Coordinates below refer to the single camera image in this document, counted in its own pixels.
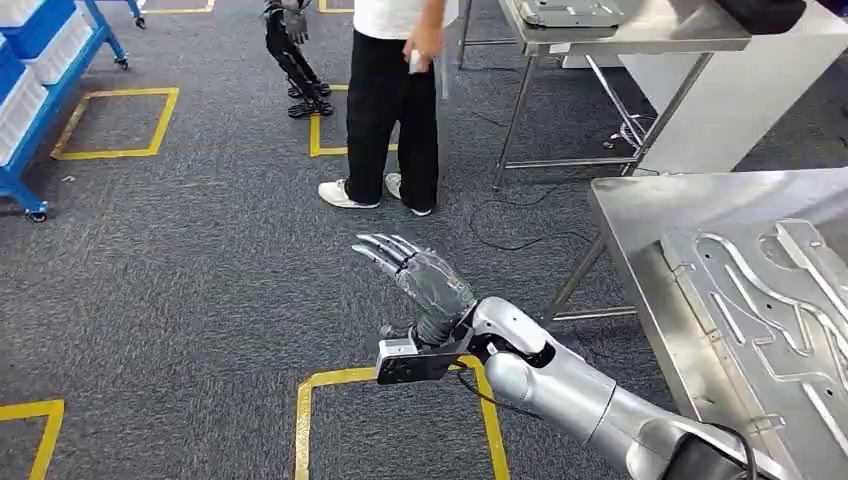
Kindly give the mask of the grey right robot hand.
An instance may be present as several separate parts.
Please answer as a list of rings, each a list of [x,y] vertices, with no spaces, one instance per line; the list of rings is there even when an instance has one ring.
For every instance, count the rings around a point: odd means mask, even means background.
[[[364,233],[352,249],[384,271],[421,309],[413,327],[420,344],[441,346],[478,303],[471,286],[432,249],[399,235]]]

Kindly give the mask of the person's hand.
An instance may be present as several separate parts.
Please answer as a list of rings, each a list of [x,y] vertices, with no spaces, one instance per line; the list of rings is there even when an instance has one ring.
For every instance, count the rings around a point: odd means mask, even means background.
[[[444,29],[441,26],[418,26],[404,45],[404,56],[409,71],[423,73],[441,53],[444,44]]]

